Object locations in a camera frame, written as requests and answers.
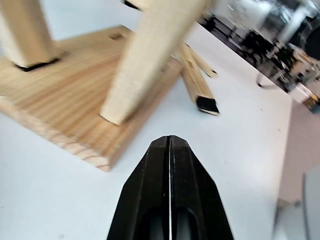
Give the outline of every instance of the white table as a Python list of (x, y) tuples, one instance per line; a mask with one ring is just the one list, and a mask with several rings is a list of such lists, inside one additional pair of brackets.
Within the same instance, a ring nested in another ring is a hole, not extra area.
[[(134, 29), (141, 15), (116, 0), (43, 3), (55, 39), (117, 24)], [(105, 239), (124, 182), (164, 135), (189, 142), (219, 189), (235, 240), (271, 239), (292, 100), (258, 88), (258, 72), (199, 25), (187, 42), (219, 73), (206, 79), (220, 117), (199, 112), (179, 79), (111, 172), (0, 113), (1, 240)]]

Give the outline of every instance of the hole in wood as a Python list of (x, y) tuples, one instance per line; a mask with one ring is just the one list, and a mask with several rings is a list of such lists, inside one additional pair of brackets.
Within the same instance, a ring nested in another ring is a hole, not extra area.
[(112, 40), (119, 40), (119, 39), (123, 39), (125, 36), (121, 33), (116, 33), (114, 35), (109, 36)]
[(194, 65), (193, 65), (193, 63), (192, 63), (190, 60), (188, 60), (188, 64), (190, 65), (190, 68), (193, 68), (193, 69), (194, 69)]

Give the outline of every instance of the floor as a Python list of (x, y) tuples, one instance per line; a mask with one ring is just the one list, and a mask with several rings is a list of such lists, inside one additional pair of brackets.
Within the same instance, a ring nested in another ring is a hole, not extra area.
[[(219, 31), (214, 30), (212, 34), (239, 52)], [(302, 200), (304, 173), (316, 165), (320, 165), (320, 115), (312, 114), (304, 105), (294, 102), (279, 192), (282, 203)]]

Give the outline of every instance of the black foot pad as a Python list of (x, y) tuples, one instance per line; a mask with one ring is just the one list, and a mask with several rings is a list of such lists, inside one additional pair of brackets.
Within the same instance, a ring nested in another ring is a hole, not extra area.
[(56, 62), (58, 62), (60, 59), (59, 58), (55, 58), (53, 59), (52, 61), (49, 61), (49, 62), (40, 62), (40, 63), (37, 63), (35, 65), (32, 65), (32, 66), (29, 66), (29, 67), (24, 67), (24, 66), (19, 66), (17, 64), (13, 64), (16, 68), (24, 71), (24, 72), (30, 72), (32, 70), (35, 70), (35, 69), (38, 69), (38, 68), (41, 68), (41, 67), (44, 67), (44, 66), (47, 66), (47, 65), (50, 65), (50, 64), (54, 64)]

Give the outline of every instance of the wooden base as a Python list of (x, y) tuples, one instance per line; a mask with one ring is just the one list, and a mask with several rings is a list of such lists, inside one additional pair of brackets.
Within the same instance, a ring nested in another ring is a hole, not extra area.
[(58, 42), (61, 61), (22, 72), (0, 58), (0, 110), (59, 147), (108, 171), (182, 65), (173, 58), (138, 110), (121, 126), (99, 116), (130, 30), (120, 26)]

